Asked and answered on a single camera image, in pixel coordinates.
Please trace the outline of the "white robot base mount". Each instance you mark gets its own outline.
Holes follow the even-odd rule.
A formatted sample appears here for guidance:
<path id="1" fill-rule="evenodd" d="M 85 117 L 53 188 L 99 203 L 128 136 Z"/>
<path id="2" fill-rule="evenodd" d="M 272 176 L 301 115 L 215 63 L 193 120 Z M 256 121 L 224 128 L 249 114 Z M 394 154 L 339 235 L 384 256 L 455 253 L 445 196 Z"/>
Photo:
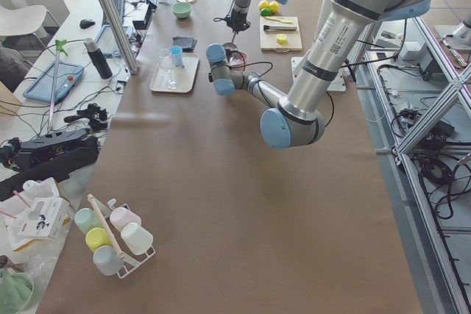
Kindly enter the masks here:
<path id="1" fill-rule="evenodd" d="M 337 72 L 326 71 L 312 64 L 306 56 L 291 57 L 291 75 L 293 82 L 296 82 L 304 73 L 310 74 L 312 77 L 329 83 L 327 91 L 344 92 L 347 89 L 346 79 L 349 71 L 346 68 L 340 68 Z"/>

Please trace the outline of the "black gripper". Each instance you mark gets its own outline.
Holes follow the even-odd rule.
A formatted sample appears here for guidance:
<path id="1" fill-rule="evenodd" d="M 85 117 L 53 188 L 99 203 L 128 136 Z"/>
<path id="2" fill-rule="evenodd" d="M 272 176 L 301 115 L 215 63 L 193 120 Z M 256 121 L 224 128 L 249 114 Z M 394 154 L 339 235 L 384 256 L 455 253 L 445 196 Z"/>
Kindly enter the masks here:
<path id="1" fill-rule="evenodd" d="M 214 22 L 223 21 L 228 27 L 230 27 L 234 32 L 243 32 L 250 28 L 251 23 L 247 20 L 246 13 L 237 13 L 231 12 L 225 17 L 215 17 L 213 18 Z"/>

